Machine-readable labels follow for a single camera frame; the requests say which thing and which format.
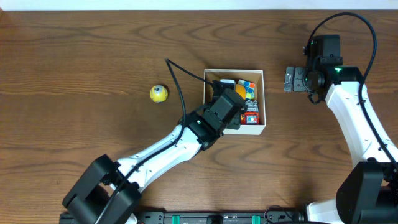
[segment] eyeball toy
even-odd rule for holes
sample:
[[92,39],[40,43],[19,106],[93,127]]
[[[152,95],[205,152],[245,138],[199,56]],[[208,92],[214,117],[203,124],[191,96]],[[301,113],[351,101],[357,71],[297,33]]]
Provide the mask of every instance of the eyeball toy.
[[149,96],[151,100],[155,103],[161,103],[165,101],[168,97],[167,89],[166,87],[162,85],[156,85],[150,89]]

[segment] cardboard box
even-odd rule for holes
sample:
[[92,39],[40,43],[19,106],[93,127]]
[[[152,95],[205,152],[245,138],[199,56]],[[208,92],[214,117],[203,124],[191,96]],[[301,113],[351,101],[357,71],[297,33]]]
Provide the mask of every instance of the cardboard box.
[[[239,130],[225,129],[224,134],[253,134],[259,135],[266,127],[266,104],[264,100],[264,75],[262,70],[235,70],[235,69],[205,69],[205,79],[209,81],[220,79],[246,80],[256,84],[255,97],[259,105],[260,125],[241,125]],[[204,84],[203,103],[208,103],[213,96],[209,84]]]

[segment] rubik's cube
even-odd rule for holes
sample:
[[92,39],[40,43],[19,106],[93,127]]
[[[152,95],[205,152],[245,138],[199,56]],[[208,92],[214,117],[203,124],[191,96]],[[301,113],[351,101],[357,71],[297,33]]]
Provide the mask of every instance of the rubik's cube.
[[245,80],[239,80],[238,84],[242,85],[246,90],[246,99],[254,99],[254,88],[256,87],[256,84]]

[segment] wooden table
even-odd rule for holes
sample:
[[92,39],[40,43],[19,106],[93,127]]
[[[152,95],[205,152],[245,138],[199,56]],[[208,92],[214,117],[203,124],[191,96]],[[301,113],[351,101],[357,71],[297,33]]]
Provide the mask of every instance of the wooden table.
[[[224,136],[144,192],[142,206],[169,211],[265,210],[333,198],[352,169],[326,104],[284,93],[287,66],[335,11],[4,12],[0,20],[0,223],[57,223],[61,201],[102,154],[134,154],[175,127],[181,105],[164,58],[206,68],[264,71],[267,126],[260,136]],[[367,86],[398,142],[398,13],[361,11],[379,48]],[[319,34],[340,34],[345,64],[364,71],[368,28],[339,17]],[[203,84],[177,72],[190,111]],[[170,88],[155,104],[150,88]]]

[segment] orange object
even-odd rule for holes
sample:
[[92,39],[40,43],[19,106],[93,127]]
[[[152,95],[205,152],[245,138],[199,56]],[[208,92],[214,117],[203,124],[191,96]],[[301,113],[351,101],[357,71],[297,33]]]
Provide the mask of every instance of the orange object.
[[243,99],[246,99],[246,90],[245,90],[245,88],[244,88],[242,85],[236,84],[235,91],[236,91],[240,96],[242,96]]

